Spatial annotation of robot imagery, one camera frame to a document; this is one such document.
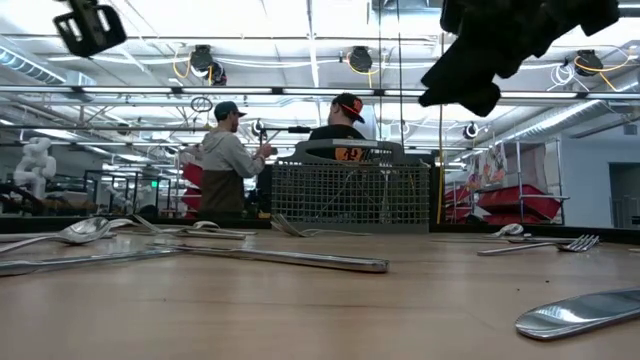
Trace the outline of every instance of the fork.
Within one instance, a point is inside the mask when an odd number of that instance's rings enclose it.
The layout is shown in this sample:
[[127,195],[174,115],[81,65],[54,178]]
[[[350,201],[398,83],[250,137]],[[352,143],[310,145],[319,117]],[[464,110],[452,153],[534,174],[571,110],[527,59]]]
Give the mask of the fork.
[[600,242],[599,236],[582,235],[569,245],[562,245],[554,242],[547,242],[547,243],[531,244],[531,245],[524,245],[524,246],[514,246],[509,248],[503,248],[503,249],[478,251],[477,254],[478,256],[500,255],[500,254],[509,253],[513,251],[533,249],[533,248],[544,247],[544,246],[555,246],[556,248],[558,248],[559,251],[581,253],[591,249],[599,242]]

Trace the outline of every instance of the metal basket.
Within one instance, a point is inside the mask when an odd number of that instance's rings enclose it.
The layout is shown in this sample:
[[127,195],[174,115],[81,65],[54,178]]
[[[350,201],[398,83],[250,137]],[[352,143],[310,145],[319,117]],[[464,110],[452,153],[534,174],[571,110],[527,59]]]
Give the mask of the metal basket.
[[[313,155],[318,149],[362,156],[335,161]],[[406,159],[401,145],[392,142],[300,142],[292,156],[274,164],[272,211],[299,230],[425,233],[429,167]]]

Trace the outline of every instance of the black cap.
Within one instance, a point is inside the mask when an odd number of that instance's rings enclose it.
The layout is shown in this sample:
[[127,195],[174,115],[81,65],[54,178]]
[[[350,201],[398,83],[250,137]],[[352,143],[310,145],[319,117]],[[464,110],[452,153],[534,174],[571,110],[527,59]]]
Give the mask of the black cap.
[[213,110],[213,114],[218,121],[225,120],[227,116],[233,112],[238,113],[239,117],[247,115],[246,113],[240,112],[240,110],[238,110],[238,105],[233,101],[223,101],[216,105],[215,110]]
[[332,104],[338,104],[342,107],[343,113],[353,121],[360,121],[364,124],[364,119],[360,116],[362,111],[362,100],[359,97],[351,93],[343,93],[336,96],[331,102]]

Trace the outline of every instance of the table surface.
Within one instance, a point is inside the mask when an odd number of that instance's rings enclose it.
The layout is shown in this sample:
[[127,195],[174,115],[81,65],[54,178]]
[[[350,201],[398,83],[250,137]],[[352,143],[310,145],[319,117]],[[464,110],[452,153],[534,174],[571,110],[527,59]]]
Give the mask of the table surface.
[[[0,256],[41,259],[145,248],[119,235]],[[640,254],[503,247],[480,235],[295,239],[263,231],[192,245],[384,258],[388,274],[178,255],[0,278],[0,359],[635,359],[640,321],[541,343],[515,319],[536,306],[636,286]]]

